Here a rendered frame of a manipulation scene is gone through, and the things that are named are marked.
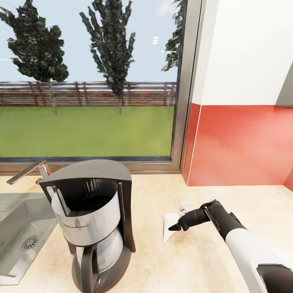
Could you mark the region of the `paper coffee filter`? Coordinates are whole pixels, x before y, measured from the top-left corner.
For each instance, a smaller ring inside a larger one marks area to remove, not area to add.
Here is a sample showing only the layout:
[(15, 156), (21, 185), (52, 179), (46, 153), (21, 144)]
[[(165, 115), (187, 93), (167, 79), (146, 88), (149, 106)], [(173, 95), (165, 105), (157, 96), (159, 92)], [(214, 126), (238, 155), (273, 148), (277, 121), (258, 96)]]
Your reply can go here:
[(178, 223), (179, 218), (181, 218), (182, 215), (178, 213), (168, 213), (164, 214), (164, 238), (163, 243), (165, 243), (170, 236), (176, 232), (176, 231), (169, 231), (168, 228), (172, 227), (173, 225)]

